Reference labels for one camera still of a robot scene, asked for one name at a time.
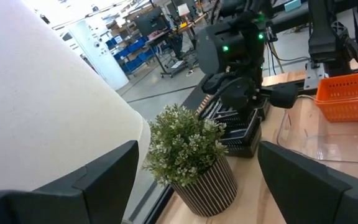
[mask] gray floor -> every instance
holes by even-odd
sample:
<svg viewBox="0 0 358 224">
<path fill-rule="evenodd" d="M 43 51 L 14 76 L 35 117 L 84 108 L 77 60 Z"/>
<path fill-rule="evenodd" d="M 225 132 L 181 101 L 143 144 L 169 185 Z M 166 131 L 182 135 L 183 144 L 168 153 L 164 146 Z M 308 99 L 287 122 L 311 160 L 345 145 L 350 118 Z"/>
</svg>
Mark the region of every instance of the gray floor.
<svg viewBox="0 0 358 224">
<path fill-rule="evenodd" d="M 341 13 L 338 15 L 338 19 L 349 29 L 351 37 L 354 37 L 352 12 L 346 11 Z M 304 29 L 299 33 L 291 33 L 290 31 L 279 33 L 278 41 L 274 43 L 278 56 L 282 59 L 309 57 L 308 38 L 308 29 Z M 183 48 L 185 49 L 187 47 L 189 47 L 189 45 L 184 44 Z M 278 68 L 277 60 L 274 60 L 276 67 L 274 70 L 272 69 L 272 59 L 270 58 L 270 63 L 268 63 L 267 52 L 268 51 L 266 50 L 264 77 L 274 75 L 274 70 L 277 74 L 281 73 Z M 306 60 L 282 62 L 283 70 L 284 72 L 304 70 L 305 63 Z M 163 110 L 163 106 L 165 105 L 183 103 L 193 90 L 194 86 L 197 85 L 204 76 L 203 72 L 199 69 L 196 69 L 194 74 L 189 77 L 186 75 L 187 70 L 175 75 L 173 78 L 161 78 L 160 72 L 161 68 L 157 63 L 151 63 L 149 66 L 144 66 L 137 71 L 136 77 L 132 78 L 125 87 L 117 91 L 131 107 L 147 120 L 153 120 L 155 116 Z M 140 176 L 140 181 L 135 183 L 132 190 L 132 195 L 125 214 L 126 219 L 131 216 L 136 206 L 153 183 L 150 173 L 145 171 L 142 172 Z M 162 189 L 162 187 L 157 187 L 152 192 L 150 198 L 141 208 L 138 216 L 133 220 L 135 224 L 142 223 Z"/>
</svg>

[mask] clear plastic container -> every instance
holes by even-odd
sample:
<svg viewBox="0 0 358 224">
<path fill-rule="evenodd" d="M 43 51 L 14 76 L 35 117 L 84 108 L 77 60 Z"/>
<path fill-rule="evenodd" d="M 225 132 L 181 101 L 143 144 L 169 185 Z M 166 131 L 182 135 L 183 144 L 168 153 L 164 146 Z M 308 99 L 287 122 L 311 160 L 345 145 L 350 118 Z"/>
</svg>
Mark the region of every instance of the clear plastic container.
<svg viewBox="0 0 358 224">
<path fill-rule="evenodd" d="M 358 122 L 330 123 L 312 99 L 286 110 L 277 144 L 358 177 Z"/>
</svg>

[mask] workbench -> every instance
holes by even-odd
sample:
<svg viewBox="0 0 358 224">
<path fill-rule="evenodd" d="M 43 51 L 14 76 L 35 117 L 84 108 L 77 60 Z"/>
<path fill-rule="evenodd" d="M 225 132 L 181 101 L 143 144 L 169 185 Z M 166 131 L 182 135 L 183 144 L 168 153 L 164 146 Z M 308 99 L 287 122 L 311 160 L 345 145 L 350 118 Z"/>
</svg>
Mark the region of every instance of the workbench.
<svg viewBox="0 0 358 224">
<path fill-rule="evenodd" d="M 351 67 L 352 69 L 357 69 L 358 63 L 352 61 Z M 264 78 L 263 85 L 268 86 L 277 83 L 301 80 L 304 79 L 305 76 L 305 71 L 283 73 L 277 76 Z M 202 105 L 205 104 L 205 102 L 206 100 L 199 101 L 198 104 Z M 299 114 L 304 112 L 302 111 L 302 107 L 299 106 L 291 110 L 296 110 L 295 112 Z M 284 114 L 284 109 L 274 107 L 270 108 L 266 120 L 262 122 L 261 141 L 277 143 L 277 133 L 280 129 Z M 300 121 L 298 119 L 292 122 L 292 125 L 296 125 L 296 122 L 300 123 L 304 121 Z M 321 126 L 321 122 L 311 123 L 310 125 L 314 126 L 315 128 L 324 128 Z M 167 196 L 170 193 L 168 189 L 164 191 L 163 194 L 165 194 L 165 200 L 169 201 L 166 203 L 165 208 L 162 210 L 157 223 L 285 224 L 282 214 L 279 211 L 277 204 L 275 203 L 264 181 L 257 156 L 252 159 L 227 157 L 227 160 L 229 161 L 231 169 L 234 172 L 234 177 L 237 180 L 238 191 L 235 201 L 226 211 L 210 218 L 198 217 L 189 210 L 186 204 L 183 203 L 181 198 L 175 192 L 171 192 L 171 197 Z M 346 172 L 350 175 L 358 176 L 358 169 L 349 169 L 348 167 L 342 165 L 336 166 L 334 168 Z M 163 200 L 160 200 L 159 203 L 161 206 L 163 204 Z"/>
</svg>

